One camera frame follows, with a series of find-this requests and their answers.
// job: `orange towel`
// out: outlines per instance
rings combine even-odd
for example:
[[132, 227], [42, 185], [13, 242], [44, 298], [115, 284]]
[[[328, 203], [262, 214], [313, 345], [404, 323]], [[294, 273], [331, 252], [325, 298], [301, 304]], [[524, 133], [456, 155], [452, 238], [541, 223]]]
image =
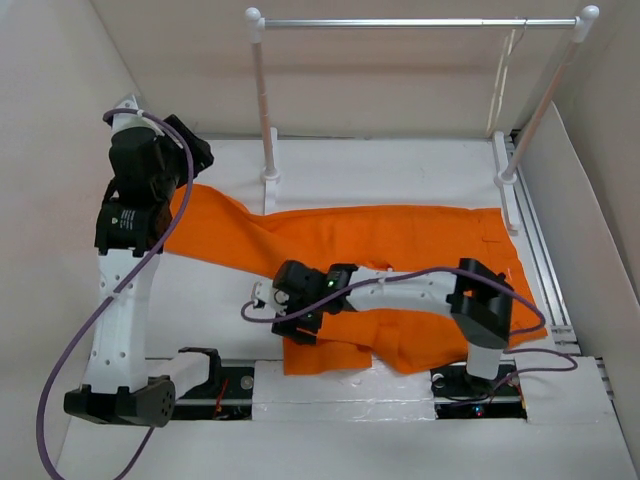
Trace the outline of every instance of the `orange towel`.
[[[183, 190], [173, 200], [174, 213], [182, 195]], [[516, 249], [495, 208], [375, 206], [259, 216], [213, 188], [196, 185], [166, 248], [270, 278], [290, 259], [322, 271], [333, 263], [355, 263], [411, 272], [455, 267], [461, 257], [472, 257], [504, 272], [513, 288], [532, 301]], [[512, 329], [537, 322], [533, 313], [514, 302]], [[511, 343], [545, 335], [544, 330], [519, 335]], [[413, 373], [460, 361], [467, 353], [453, 321], [421, 312], [325, 314], [317, 338], [314, 346], [284, 340], [285, 374], [367, 368], [372, 352], [399, 372]]]

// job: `silver horizontal bar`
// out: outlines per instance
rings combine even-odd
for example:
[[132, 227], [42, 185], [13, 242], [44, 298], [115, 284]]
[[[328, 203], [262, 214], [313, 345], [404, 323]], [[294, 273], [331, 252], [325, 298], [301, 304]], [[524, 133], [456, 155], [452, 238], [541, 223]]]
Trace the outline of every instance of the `silver horizontal bar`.
[[576, 18], [427, 18], [427, 19], [345, 19], [345, 20], [271, 20], [265, 19], [267, 30], [307, 28], [527, 28], [567, 29], [575, 28]]

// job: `vertical post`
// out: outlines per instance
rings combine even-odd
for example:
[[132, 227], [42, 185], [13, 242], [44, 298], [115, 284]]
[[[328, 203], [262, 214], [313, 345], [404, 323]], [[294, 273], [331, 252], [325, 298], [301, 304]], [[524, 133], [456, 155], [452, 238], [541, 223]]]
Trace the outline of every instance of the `vertical post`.
[[249, 27], [249, 38], [253, 53], [253, 69], [256, 77], [256, 89], [258, 91], [258, 109], [260, 111], [260, 130], [262, 132], [262, 145], [264, 148], [265, 168], [262, 172], [266, 180], [278, 178], [273, 158], [273, 138], [271, 136], [271, 123], [269, 121], [269, 107], [267, 105], [267, 87], [264, 80], [264, 68], [262, 62], [262, 31], [264, 30], [264, 18], [257, 8], [248, 8], [245, 19]]
[[549, 83], [549, 86], [545, 90], [544, 95], [542, 96], [542, 99], [538, 104], [538, 107], [533, 113], [533, 117], [531, 117], [531, 121], [522, 133], [522, 137], [519, 139], [518, 146], [516, 147], [516, 151], [513, 153], [513, 157], [511, 157], [509, 164], [504, 170], [500, 171], [498, 175], [496, 175], [495, 183], [499, 187], [502, 187], [505, 184], [512, 185], [516, 182], [517, 176], [515, 172], [518, 168], [518, 164], [522, 160], [522, 156], [529, 146], [529, 143], [531, 143], [531, 140], [535, 135], [538, 126], [540, 125], [540, 121], [542, 120], [542, 117], [544, 116], [547, 108], [549, 107], [549, 104], [551, 103], [551, 100], [553, 99], [553, 94], [558, 88], [558, 85], [560, 85], [560, 81], [562, 80], [562, 76], [564, 75], [567, 66], [573, 60], [576, 51], [578, 50], [578, 46], [587, 37], [587, 34], [589, 33], [593, 22], [596, 20], [596, 18], [598, 18], [599, 14], [600, 10], [595, 5], [585, 7], [580, 12], [580, 16], [577, 18], [573, 37], [571, 38], [571, 42], [569, 43], [569, 46], [567, 47], [567, 50], [562, 58], [562, 62], [560, 63], [560, 65], [558, 65], [558, 68], [556, 69], [555, 73], [553, 74], [553, 78], [551, 79], [551, 83]]

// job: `metal rod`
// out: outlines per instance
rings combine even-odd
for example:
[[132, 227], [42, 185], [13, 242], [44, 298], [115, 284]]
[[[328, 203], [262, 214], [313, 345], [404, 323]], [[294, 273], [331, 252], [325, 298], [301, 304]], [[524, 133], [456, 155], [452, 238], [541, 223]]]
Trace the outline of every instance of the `metal rod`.
[[531, 121], [524, 129], [522, 136], [518, 139], [518, 146], [516, 147], [516, 151], [513, 153], [513, 157], [511, 157], [511, 160], [509, 160], [509, 165], [507, 165], [507, 168], [505, 168], [504, 172], [501, 173], [503, 180], [513, 178], [516, 172], [516, 169], [518, 168], [518, 164], [522, 160], [522, 156], [524, 155], [525, 150], [531, 143], [531, 140], [533, 139], [533, 135], [538, 130], [538, 126], [540, 125], [540, 121], [542, 120], [542, 117], [547, 111], [547, 108], [549, 108], [549, 104], [553, 99], [553, 94], [555, 93], [556, 89], [560, 85], [560, 82], [562, 80], [565, 70], [567, 69], [567, 66], [571, 63], [571, 61], [575, 57], [576, 52], [578, 51], [579, 45], [580, 45], [579, 43], [575, 43], [575, 42], [569, 43], [569, 46], [565, 51], [562, 62], [560, 63], [560, 65], [558, 65], [558, 68], [553, 74], [551, 83], [549, 83], [549, 86], [545, 90], [544, 95], [542, 96], [542, 99], [538, 104], [538, 107], [533, 113], [533, 117], [531, 117]]
[[575, 28], [576, 18], [549, 19], [487, 19], [487, 18], [434, 18], [434, 19], [351, 19], [351, 20], [264, 20], [266, 30], [277, 29], [367, 29], [367, 28], [527, 28], [567, 29]]
[[253, 69], [256, 76], [256, 89], [258, 91], [258, 109], [260, 111], [262, 146], [264, 148], [264, 176], [270, 177], [276, 175], [277, 170], [273, 161], [273, 139], [271, 138], [271, 122], [269, 121], [269, 106], [267, 104], [267, 87], [264, 81], [262, 43], [252, 43], [251, 51], [253, 53]]

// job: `white wall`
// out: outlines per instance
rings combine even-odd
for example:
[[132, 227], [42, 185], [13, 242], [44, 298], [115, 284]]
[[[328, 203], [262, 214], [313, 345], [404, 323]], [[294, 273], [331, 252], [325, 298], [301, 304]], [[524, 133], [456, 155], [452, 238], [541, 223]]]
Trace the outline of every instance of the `white wall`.
[[[101, 115], [134, 85], [88, 2], [17, 0], [0, 21], [0, 465], [2, 478], [37, 479], [40, 390], [97, 300], [94, 222], [110, 177]], [[54, 458], [86, 346], [50, 403]]]
[[622, 260], [640, 285], [640, 3], [618, 0], [582, 79], [559, 97], [571, 141], [593, 185]]
[[[197, 131], [258, 133], [243, 12], [271, 18], [571, 17], [581, 0], [92, 0], [150, 106]], [[484, 136], [503, 30], [266, 32], [273, 122], [285, 134]], [[510, 130], [563, 37], [529, 30], [499, 127]]]

